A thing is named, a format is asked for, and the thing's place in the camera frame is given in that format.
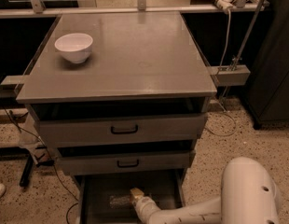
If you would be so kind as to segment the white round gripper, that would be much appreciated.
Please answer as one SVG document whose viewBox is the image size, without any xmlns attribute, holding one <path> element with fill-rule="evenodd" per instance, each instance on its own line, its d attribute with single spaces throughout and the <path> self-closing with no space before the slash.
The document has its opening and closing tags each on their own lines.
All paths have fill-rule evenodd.
<svg viewBox="0 0 289 224">
<path fill-rule="evenodd" d="M 131 203 L 134 203 L 134 209 L 137 217 L 142 222 L 148 222 L 149 218 L 156 212 L 160 211 L 157 204 L 138 188 L 130 190 Z"/>
</svg>

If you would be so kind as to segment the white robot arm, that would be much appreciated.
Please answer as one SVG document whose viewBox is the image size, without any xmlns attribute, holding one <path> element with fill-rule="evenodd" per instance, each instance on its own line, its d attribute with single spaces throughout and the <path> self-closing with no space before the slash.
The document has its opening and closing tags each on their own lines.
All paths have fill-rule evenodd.
<svg viewBox="0 0 289 224">
<path fill-rule="evenodd" d="M 206 202 L 163 210 L 141 190 L 131 203 L 143 224 L 280 224 L 281 192 L 257 161 L 231 160 L 221 178 L 221 194 Z"/>
</svg>

